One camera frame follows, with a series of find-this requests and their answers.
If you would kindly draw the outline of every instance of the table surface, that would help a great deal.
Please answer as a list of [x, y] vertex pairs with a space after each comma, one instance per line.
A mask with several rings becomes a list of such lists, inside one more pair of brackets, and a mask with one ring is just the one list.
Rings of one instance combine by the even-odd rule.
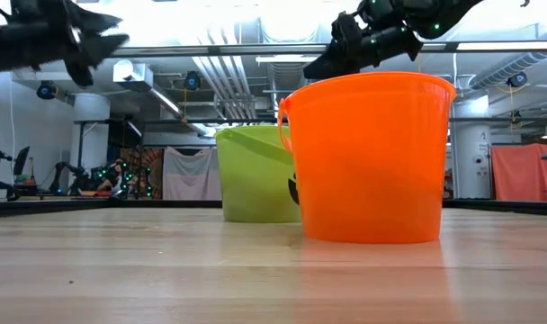
[[221, 210], [0, 218], [0, 324], [547, 323], [547, 217], [444, 210], [439, 242], [305, 239]]

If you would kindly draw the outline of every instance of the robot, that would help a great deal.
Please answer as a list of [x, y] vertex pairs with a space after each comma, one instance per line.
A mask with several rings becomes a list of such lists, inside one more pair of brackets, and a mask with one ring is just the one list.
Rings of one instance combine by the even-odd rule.
[[63, 60], [79, 86], [94, 84], [90, 67], [99, 64], [129, 39], [126, 34], [101, 36], [121, 19], [92, 13], [71, 0], [11, 0], [12, 13], [0, 14], [0, 71]]
[[[413, 61], [422, 38], [443, 36], [483, 0], [363, 0], [353, 13], [341, 13], [332, 23], [327, 50], [303, 69], [308, 79], [326, 79], [380, 65], [407, 53]], [[526, 7], [530, 0], [521, 4]], [[360, 28], [359, 16], [367, 27]]]
[[[332, 23], [327, 50], [303, 70], [308, 79], [359, 73], [367, 66], [407, 53], [414, 60], [425, 39], [448, 32], [483, 0], [363, 0], [353, 13]], [[524, 0], [522, 7], [531, 0]], [[101, 36], [121, 19], [88, 12], [70, 0], [11, 0], [12, 14], [0, 10], [8, 24], [0, 26], [0, 71], [33, 67], [63, 59], [79, 86], [90, 86], [89, 67], [96, 68], [128, 35]], [[359, 16], [367, 27], [360, 28]]]
[[[59, 179], [64, 168], [69, 170], [69, 172], [74, 175], [74, 181], [65, 193], [59, 188]], [[56, 163], [55, 169], [56, 173], [54, 174], [54, 180], [49, 186], [49, 192], [51, 194], [80, 196], [82, 195], [82, 191], [89, 190], [88, 187], [91, 185], [92, 181], [90, 179], [90, 176], [82, 167], [72, 166], [68, 162], [58, 162]]]

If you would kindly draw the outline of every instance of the orange curtain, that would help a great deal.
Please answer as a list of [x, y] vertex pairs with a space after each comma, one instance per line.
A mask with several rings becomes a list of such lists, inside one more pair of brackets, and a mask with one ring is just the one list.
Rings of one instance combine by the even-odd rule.
[[496, 197], [501, 201], [547, 202], [547, 145], [491, 149]]

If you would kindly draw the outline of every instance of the bucket rim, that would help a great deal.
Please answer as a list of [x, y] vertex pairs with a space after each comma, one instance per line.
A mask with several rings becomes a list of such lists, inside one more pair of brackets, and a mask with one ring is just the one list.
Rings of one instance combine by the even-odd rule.
[[355, 78], [364, 78], [364, 77], [378, 77], [378, 76], [384, 76], [384, 75], [387, 75], [387, 76], [390, 76], [390, 77], [405, 76], [405, 77], [418, 77], [418, 78], [427, 79], [428, 81], [436, 83], [439, 86], [443, 87], [448, 92], [448, 94], [452, 97], [452, 100], [457, 95], [457, 91], [455, 90], [455, 87], [449, 81], [447, 81], [447, 80], [445, 80], [445, 79], [443, 79], [439, 76], [432, 76], [432, 75], [428, 75], [428, 74], [425, 74], [425, 73], [407, 72], [407, 71], [380, 71], [380, 72], [356, 73], [356, 74], [351, 74], [351, 75], [346, 75], [346, 76], [337, 76], [337, 77], [332, 77], [332, 78], [325, 79], [325, 80], [320, 80], [318, 82], [314, 82], [312, 84], [306, 85], [306, 86], [294, 91], [293, 93], [288, 95], [286, 97], [286, 99], [291, 99], [296, 95], [307, 93], [308, 91], [310, 91], [313, 88], [313, 86], [331, 85], [333, 83], [341, 82], [344, 79], [355, 79]]

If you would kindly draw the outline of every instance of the pillar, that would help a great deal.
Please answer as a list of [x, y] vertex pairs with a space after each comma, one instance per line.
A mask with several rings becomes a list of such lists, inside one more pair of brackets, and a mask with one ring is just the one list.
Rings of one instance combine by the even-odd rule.
[[[452, 117], [489, 117], [487, 92], [453, 104]], [[452, 122], [453, 190], [455, 198], [492, 196], [489, 147], [491, 129], [487, 122]]]
[[[74, 121], [105, 120], [110, 118], [110, 100], [100, 94], [77, 94], [74, 102]], [[85, 126], [84, 143], [82, 145], [82, 167], [105, 166], [107, 163], [108, 135], [110, 126], [96, 124]], [[72, 130], [72, 150], [69, 163], [77, 167], [77, 152], [79, 148], [80, 125]]]

